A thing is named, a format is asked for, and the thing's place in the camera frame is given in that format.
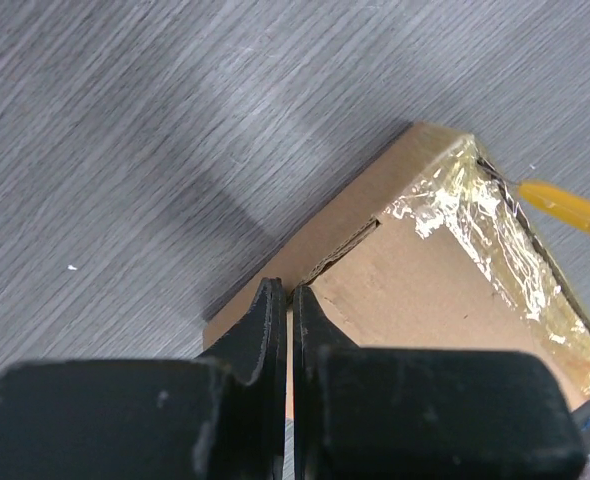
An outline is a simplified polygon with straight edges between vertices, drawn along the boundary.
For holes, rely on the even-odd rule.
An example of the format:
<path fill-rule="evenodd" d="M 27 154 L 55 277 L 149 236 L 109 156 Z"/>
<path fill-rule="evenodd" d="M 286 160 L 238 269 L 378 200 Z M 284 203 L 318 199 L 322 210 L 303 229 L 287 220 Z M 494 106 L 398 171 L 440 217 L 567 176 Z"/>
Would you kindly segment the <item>yellow utility knife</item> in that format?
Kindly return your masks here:
<path fill-rule="evenodd" d="M 505 180 L 505 183 L 534 208 L 590 235 L 589 199 L 539 180 Z"/>

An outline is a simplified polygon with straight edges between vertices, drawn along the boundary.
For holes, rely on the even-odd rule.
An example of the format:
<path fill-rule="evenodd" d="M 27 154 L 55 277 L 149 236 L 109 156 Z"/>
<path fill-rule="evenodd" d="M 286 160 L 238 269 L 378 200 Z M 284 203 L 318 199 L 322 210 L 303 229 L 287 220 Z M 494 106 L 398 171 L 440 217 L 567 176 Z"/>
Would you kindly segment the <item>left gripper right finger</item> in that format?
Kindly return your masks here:
<path fill-rule="evenodd" d="M 576 479 L 587 453 L 559 385 L 517 351 L 367 348 L 293 295 L 299 479 Z"/>

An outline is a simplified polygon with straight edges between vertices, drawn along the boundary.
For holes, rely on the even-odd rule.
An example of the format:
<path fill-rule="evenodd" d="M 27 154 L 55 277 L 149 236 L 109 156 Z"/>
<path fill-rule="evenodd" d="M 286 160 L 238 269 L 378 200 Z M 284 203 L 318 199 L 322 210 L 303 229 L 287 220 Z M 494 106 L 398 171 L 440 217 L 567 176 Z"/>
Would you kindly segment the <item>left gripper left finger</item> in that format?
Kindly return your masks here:
<path fill-rule="evenodd" d="M 0 374 L 0 479 L 278 479 L 286 298 L 248 311 L 191 360 L 24 362 Z"/>

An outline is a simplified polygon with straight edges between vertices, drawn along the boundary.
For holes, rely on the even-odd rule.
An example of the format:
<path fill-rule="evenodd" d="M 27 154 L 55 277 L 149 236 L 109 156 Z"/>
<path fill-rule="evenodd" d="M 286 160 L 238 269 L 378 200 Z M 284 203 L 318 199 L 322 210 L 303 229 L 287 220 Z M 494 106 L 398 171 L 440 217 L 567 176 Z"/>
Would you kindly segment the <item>brown cardboard express box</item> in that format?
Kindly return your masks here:
<path fill-rule="evenodd" d="M 470 133 L 409 127 L 259 276 L 361 346 L 524 351 L 590 400 L 590 317 Z"/>

